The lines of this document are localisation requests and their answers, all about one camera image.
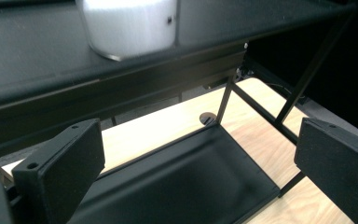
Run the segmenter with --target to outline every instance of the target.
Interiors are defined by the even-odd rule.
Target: upper shelf
[[[350,12],[316,0],[181,0],[176,45],[114,62],[90,49],[75,3],[0,9],[0,105]]]

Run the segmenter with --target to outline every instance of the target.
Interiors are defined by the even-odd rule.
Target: lower shelf
[[[70,223],[233,223],[280,189],[220,125],[187,135],[96,181]]]

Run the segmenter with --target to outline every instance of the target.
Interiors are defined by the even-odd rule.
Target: white container
[[[113,60],[174,44],[177,0],[76,0],[89,45]]]

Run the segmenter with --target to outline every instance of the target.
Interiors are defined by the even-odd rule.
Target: wooden tabletop
[[[272,115],[278,115],[285,101],[266,84],[249,78],[238,85]],[[222,96],[223,90],[213,91],[103,131],[103,172],[201,128],[200,114],[217,114]],[[284,124],[298,134],[304,117],[294,108]],[[222,125],[280,188],[298,173],[294,164],[296,147],[234,92]],[[308,178],[247,222],[353,223]]]

